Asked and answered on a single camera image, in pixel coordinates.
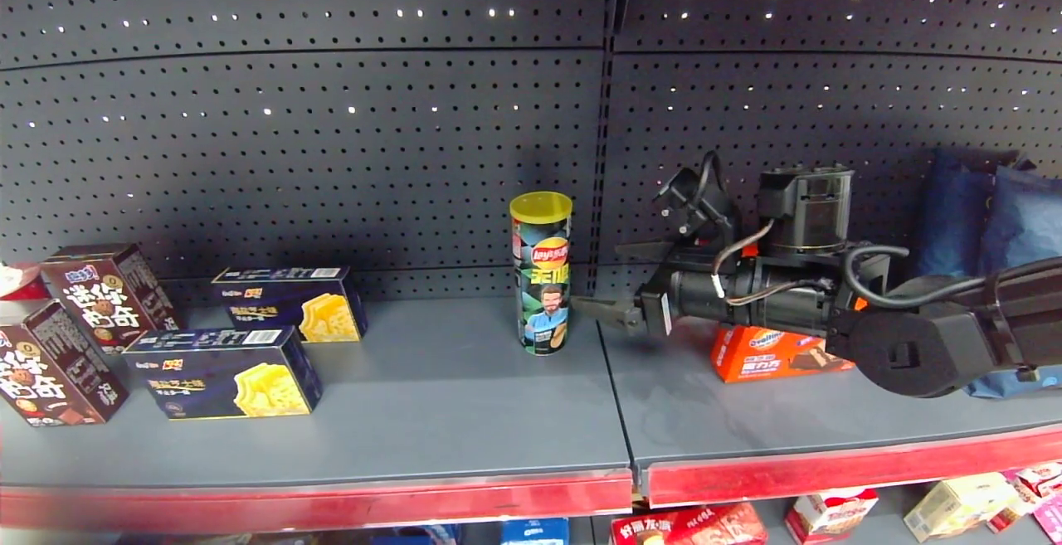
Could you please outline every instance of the chip can label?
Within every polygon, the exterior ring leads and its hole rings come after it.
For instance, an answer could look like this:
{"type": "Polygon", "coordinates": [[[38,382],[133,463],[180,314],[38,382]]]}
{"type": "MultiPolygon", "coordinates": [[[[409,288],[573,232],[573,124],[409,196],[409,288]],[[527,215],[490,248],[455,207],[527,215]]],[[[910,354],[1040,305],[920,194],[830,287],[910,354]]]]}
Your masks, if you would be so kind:
{"type": "Polygon", "coordinates": [[[550,224],[513,220],[518,330],[531,354],[553,354],[567,337],[569,223],[569,219],[550,224]]]}

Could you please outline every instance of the yellow cookie image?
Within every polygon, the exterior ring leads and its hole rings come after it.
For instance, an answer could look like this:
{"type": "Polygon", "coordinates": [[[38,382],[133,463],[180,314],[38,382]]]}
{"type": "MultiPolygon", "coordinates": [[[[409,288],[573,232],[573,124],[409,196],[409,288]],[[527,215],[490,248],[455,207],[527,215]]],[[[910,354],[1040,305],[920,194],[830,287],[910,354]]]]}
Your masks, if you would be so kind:
{"type": "Polygon", "coordinates": [[[122,287],[125,286],[122,278],[117,275],[104,275],[103,284],[105,284],[108,288],[114,288],[115,290],[121,290],[122,287]]]}
{"type": "Polygon", "coordinates": [[[339,294],[321,294],[303,303],[298,330],[307,342],[356,342],[361,339],[350,305],[339,294]]]}
{"type": "Polygon", "coordinates": [[[19,342],[15,347],[30,358],[40,358],[40,347],[33,342],[19,342]]]}
{"type": "Polygon", "coordinates": [[[247,416],[280,416],[310,413],[291,372],[282,364],[266,362],[252,367],[235,378],[233,404],[247,416]]]}

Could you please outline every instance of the brown cookie box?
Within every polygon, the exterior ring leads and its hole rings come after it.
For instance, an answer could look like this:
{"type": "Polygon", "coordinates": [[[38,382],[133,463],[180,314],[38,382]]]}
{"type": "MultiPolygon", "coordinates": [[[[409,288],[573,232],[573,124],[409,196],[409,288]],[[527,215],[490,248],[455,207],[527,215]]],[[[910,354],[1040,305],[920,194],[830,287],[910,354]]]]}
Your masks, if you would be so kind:
{"type": "Polygon", "coordinates": [[[67,246],[40,266],[53,294],[106,354],[121,354],[144,331],[177,328],[136,244],[67,246]]]}
{"type": "Polygon", "coordinates": [[[0,394],[34,427],[105,423],[127,396],[58,301],[0,302],[0,394]]]}

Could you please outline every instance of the dark blue snack box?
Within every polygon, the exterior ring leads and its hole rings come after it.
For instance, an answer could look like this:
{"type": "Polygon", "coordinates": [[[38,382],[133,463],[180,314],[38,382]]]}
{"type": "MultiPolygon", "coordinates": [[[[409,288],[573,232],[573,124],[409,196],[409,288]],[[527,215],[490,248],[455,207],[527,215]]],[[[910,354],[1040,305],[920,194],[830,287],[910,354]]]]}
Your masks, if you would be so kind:
{"type": "Polygon", "coordinates": [[[226,269],[215,292],[242,329],[294,325],[303,342],[357,342],[367,324],[349,268],[226,269]]]}
{"type": "Polygon", "coordinates": [[[308,414],[321,399],[291,326],[149,331],[122,359],[170,419],[308,414]]]}

